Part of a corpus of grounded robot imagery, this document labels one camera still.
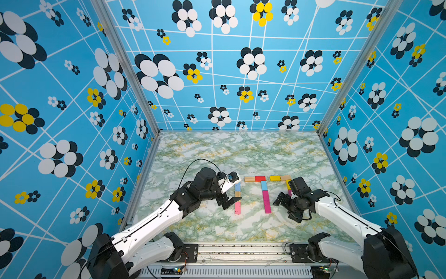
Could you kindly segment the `aluminium frame post right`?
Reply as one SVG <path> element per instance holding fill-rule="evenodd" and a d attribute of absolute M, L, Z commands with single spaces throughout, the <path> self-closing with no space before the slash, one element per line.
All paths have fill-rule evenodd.
<path fill-rule="evenodd" d="M 399 8 L 403 2 L 404 2 L 403 0 L 387 2 L 386 6 L 383 9 L 383 13 L 382 13 L 382 16 L 380 17 L 380 20 L 378 21 L 377 25 L 375 26 L 375 28 L 371 31 L 370 35 L 368 36 L 359 55 L 357 56 L 351 69 L 349 70 L 346 78 L 344 79 L 344 82 L 343 82 L 343 85 L 341 86 L 340 91 L 335 96 L 333 102 L 331 103 L 328 111 L 326 112 L 326 114 L 321 122 L 321 125 L 317 131 L 317 134 L 320 138 L 322 138 L 323 133 L 328 128 L 328 125 L 331 123 L 332 119 L 335 117 L 335 113 L 338 110 L 339 105 L 347 96 L 349 90 L 351 89 L 351 86 L 354 84 L 354 82 L 358 78 L 359 74 L 361 73 L 364 65 L 366 64 L 366 61 L 368 60 L 369 55 L 375 50 L 375 47 L 380 42 L 384 33 L 388 29 L 389 24 L 395 17 L 395 14 L 399 10 Z"/>

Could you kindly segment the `small light blue block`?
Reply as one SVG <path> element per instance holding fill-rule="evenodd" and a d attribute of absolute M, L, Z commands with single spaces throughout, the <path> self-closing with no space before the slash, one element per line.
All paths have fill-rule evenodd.
<path fill-rule="evenodd" d="M 267 182 L 266 181 L 262 181 L 261 182 L 261 189 L 263 191 L 268 191 L 268 187 L 267 187 Z"/>

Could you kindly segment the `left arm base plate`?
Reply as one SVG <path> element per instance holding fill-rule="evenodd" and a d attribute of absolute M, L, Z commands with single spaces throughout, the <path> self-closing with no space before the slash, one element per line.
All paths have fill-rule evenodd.
<path fill-rule="evenodd" d="M 175 249 L 168 259 L 159 260 L 158 263 L 196 263 L 198 252 L 198 244 L 183 244 L 181 250 Z"/>

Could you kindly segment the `aluminium frame post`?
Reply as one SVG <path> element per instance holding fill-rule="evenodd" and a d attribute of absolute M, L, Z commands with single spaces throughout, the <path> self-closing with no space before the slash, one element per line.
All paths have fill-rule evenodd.
<path fill-rule="evenodd" d="M 118 57 L 120 64 L 122 65 L 126 78 L 131 88 L 133 89 L 133 92 L 137 98 L 137 101 L 144 115 L 147 118 L 147 121 L 152 129 L 152 132 L 154 133 L 154 137 L 157 138 L 160 134 L 160 129 L 156 123 L 153 113 L 151 112 L 148 100 L 146 99 L 142 87 L 137 79 L 137 75 L 131 65 L 130 58 L 128 57 L 125 51 L 125 47 L 118 34 L 118 30 L 113 24 L 112 17 L 108 11 L 106 3 L 105 1 L 100 1 L 100 0 L 92 0 L 91 3 L 95 9 L 96 14 L 99 17 L 100 22 L 106 29 L 110 44 L 113 50 L 115 51 L 115 54 Z"/>
<path fill-rule="evenodd" d="M 328 128 L 328 125 L 331 123 L 332 119 L 335 117 L 335 113 L 338 110 L 339 105 L 347 96 L 349 90 L 351 89 L 351 86 L 354 84 L 354 82 L 358 78 L 359 74 L 361 73 L 364 65 L 366 64 L 366 61 L 368 60 L 369 55 L 375 50 L 375 47 L 380 42 L 384 33 L 388 29 L 389 24 L 395 17 L 395 14 L 399 10 L 399 8 L 403 2 L 404 2 L 403 0 L 387 2 L 386 6 L 383 9 L 383 13 L 382 13 L 382 16 L 380 17 L 380 20 L 378 21 L 377 25 L 375 26 L 375 28 L 371 31 L 370 35 L 368 36 L 359 55 L 357 56 L 351 69 L 349 70 L 346 78 L 344 79 L 344 82 L 343 82 L 343 85 L 341 86 L 340 91 L 335 96 L 333 102 L 331 103 L 328 111 L 326 112 L 326 114 L 321 122 L 321 125 L 317 131 L 317 134 L 320 138 L 322 138 L 323 133 Z"/>

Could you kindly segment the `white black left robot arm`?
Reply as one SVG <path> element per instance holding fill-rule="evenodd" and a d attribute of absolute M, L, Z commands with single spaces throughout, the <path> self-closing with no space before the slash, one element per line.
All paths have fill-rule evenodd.
<path fill-rule="evenodd" d="M 177 260 L 184 243 L 173 232 L 152 239 L 198 209 L 203 201 L 215 200 L 224 210 L 239 197 L 226 194 L 241 181 L 236 172 L 225 174 L 204 167 L 192 181 L 181 182 L 167 201 L 142 221 L 113 236 L 102 234 L 93 246 L 85 269 L 93 279 L 135 279 L 160 260 Z"/>

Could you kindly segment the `aluminium frame post left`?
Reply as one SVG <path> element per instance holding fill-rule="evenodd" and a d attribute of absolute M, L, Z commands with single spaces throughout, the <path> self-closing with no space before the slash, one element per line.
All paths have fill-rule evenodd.
<path fill-rule="evenodd" d="M 92 0 L 91 3 L 95 9 L 96 14 L 99 17 L 100 22 L 106 29 L 110 44 L 113 50 L 115 51 L 115 54 L 118 57 L 120 64 L 122 65 L 126 78 L 131 88 L 133 89 L 133 92 L 137 98 L 137 101 L 144 115 L 147 118 L 147 121 L 152 129 L 152 132 L 154 133 L 154 137 L 157 138 L 160 134 L 160 129 L 156 123 L 153 113 L 151 112 L 148 100 L 146 99 L 142 87 L 137 79 L 137 75 L 131 65 L 130 58 L 128 57 L 125 51 L 125 47 L 118 34 L 118 30 L 113 24 L 112 17 L 108 11 L 106 3 L 105 1 L 100 1 L 100 0 Z"/>

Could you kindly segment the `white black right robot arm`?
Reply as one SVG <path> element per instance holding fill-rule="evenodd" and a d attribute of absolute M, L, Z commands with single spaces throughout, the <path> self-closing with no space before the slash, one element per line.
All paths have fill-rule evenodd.
<path fill-rule="evenodd" d="M 314 262 L 334 259 L 369 279 L 413 279 L 419 273 L 403 235 L 394 227 L 381 227 L 341 206 L 340 198 L 322 189 L 312 190 L 302 177 L 289 181 L 292 195 L 280 193 L 275 206 L 283 206 L 289 219 L 301 223 L 314 214 L 324 217 L 353 239 L 344 242 L 321 232 L 309 238 L 307 256 Z"/>

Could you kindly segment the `pink block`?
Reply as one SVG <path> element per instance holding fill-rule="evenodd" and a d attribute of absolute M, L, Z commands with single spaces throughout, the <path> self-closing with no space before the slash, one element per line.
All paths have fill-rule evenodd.
<path fill-rule="evenodd" d="M 240 215 L 240 214 L 241 214 L 241 203 L 236 202 L 235 203 L 235 215 Z"/>

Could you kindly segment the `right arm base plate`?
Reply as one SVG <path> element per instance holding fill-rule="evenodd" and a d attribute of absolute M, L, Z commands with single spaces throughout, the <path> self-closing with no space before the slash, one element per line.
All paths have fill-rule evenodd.
<path fill-rule="evenodd" d="M 317 256 L 315 259 L 312 259 L 307 247 L 307 244 L 297 244 L 290 242 L 285 245 L 285 252 L 291 257 L 293 263 L 314 263 L 329 266 L 339 262 L 336 259 L 329 259 L 324 256 Z"/>

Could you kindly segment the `red block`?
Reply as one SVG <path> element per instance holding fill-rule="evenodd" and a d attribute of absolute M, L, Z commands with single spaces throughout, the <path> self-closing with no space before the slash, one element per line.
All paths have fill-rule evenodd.
<path fill-rule="evenodd" d="M 266 181 L 266 176 L 255 176 L 255 182 L 262 182 L 262 181 Z"/>

